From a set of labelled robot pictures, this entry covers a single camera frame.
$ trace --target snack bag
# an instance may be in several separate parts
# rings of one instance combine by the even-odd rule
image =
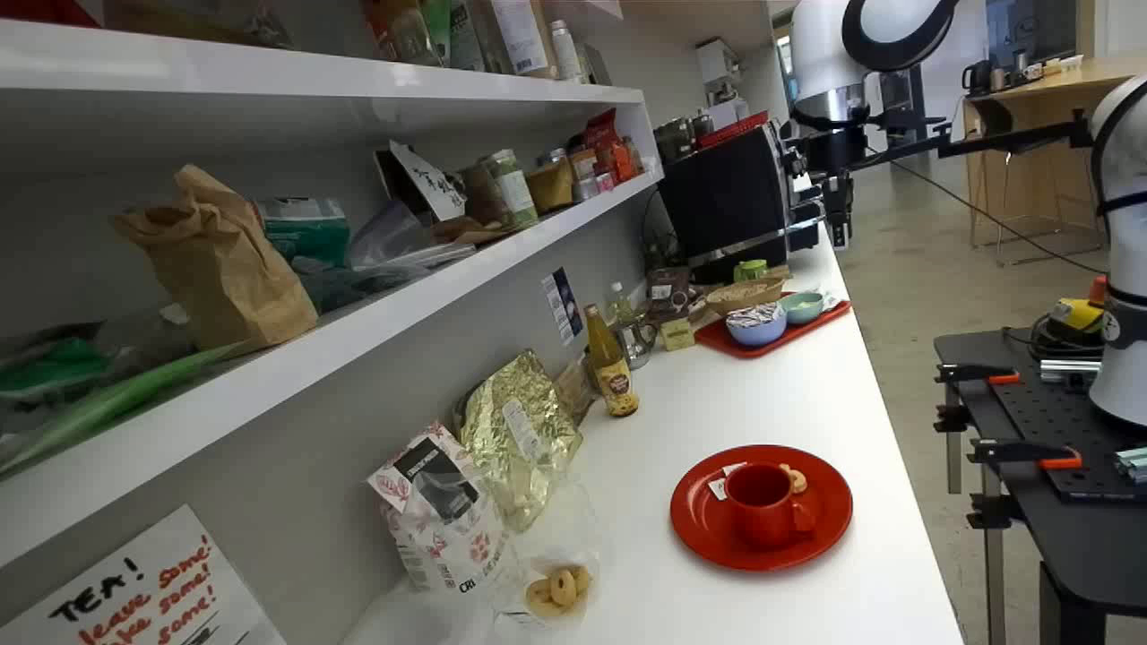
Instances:
[[[469,597],[493,572],[505,526],[460,441],[432,426],[370,476],[414,591]]]
[[[461,447],[505,526],[525,532],[572,463],[579,435],[545,365],[519,357],[469,396]]]
[[[147,250],[153,276],[188,317],[199,349],[286,343],[319,323],[313,298],[264,239],[251,202],[184,164],[184,206],[142,210],[116,230]]]

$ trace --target gray floor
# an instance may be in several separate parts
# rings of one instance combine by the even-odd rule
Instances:
[[[961,162],[932,162],[928,174],[965,193]],[[1050,245],[1086,249],[1080,237],[1055,237]],[[965,523],[967,483],[978,488],[978,472],[965,465],[965,494],[947,494],[942,441],[932,435],[939,403],[932,339],[1028,328],[1061,293],[1086,293],[1091,273],[1044,261],[1024,245],[970,249],[967,212],[903,169],[858,176],[858,245],[843,255],[843,273],[965,641],[983,645],[983,540]],[[1024,526],[1007,532],[1002,551],[1007,638],[1009,645],[1037,645],[1038,558]],[[1108,620],[1108,641],[1147,641],[1147,620]]]

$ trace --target handwritten sign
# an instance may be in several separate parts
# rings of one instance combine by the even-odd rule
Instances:
[[[184,507],[0,632],[3,645],[284,645]]]

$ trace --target brown paper bag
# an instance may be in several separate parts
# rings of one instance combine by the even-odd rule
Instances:
[[[251,202],[184,164],[184,206],[142,210],[116,220],[138,245],[153,276],[185,308],[199,349],[286,343],[319,317],[284,255],[264,239]]]

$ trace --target cable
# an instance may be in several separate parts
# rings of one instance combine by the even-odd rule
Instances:
[[[1091,273],[1091,276],[1104,273],[1104,268],[1081,267],[1081,261],[1076,261],[1076,259],[1068,259],[1068,255],[1061,255],[1061,250],[1055,250],[1055,249],[1048,249],[1048,245],[1037,245],[1028,235],[1020,235],[1020,230],[1007,228],[1002,220],[989,216],[984,210],[965,202],[957,189],[936,182],[932,176],[911,169],[911,164],[903,164],[903,162],[892,162],[892,164],[903,169],[908,176],[928,182],[932,189],[947,193],[951,202],[965,206],[967,212],[989,220],[991,228],[1007,230],[1007,235],[1018,237],[1020,245],[1044,250],[1048,259],[1058,259],[1058,261],[1065,261],[1065,267],[1073,267],[1073,268],[1080,268],[1080,273]]]

